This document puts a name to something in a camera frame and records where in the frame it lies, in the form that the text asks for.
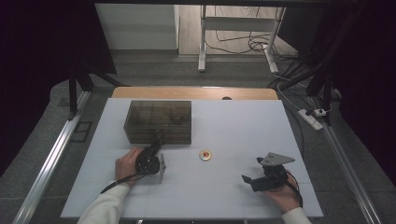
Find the hand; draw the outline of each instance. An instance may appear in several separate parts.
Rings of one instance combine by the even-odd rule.
[[[132,148],[125,156],[116,160],[116,179],[122,179],[128,175],[134,175],[136,173],[135,161],[136,157],[142,152],[141,148]],[[132,186],[134,181],[126,182],[129,187]]]
[[[297,183],[295,182],[294,178],[292,178],[289,174],[288,177],[288,181],[295,188],[297,188]],[[279,189],[263,191],[263,193],[268,195],[284,213],[287,213],[290,210],[300,206],[296,194],[286,185],[280,187]]]

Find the wall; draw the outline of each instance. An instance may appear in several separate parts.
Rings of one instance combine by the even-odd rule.
[[[110,49],[177,49],[178,6],[95,6]]]

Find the black curtain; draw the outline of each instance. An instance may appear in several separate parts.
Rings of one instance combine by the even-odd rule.
[[[91,1],[0,3],[1,174],[41,118],[51,88],[71,69],[115,74],[108,45]]]
[[[370,0],[332,68],[343,118],[396,186],[396,6]]]

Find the sleeve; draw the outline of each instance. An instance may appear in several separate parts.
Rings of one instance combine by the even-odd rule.
[[[285,224],[311,224],[304,214],[303,208],[298,207],[290,210],[282,216]]]
[[[100,194],[84,211],[78,224],[119,223],[123,201],[128,191],[129,186],[123,183]]]

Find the dark translucent box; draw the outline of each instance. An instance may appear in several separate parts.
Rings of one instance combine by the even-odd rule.
[[[131,144],[191,144],[191,101],[132,101],[124,131]]]

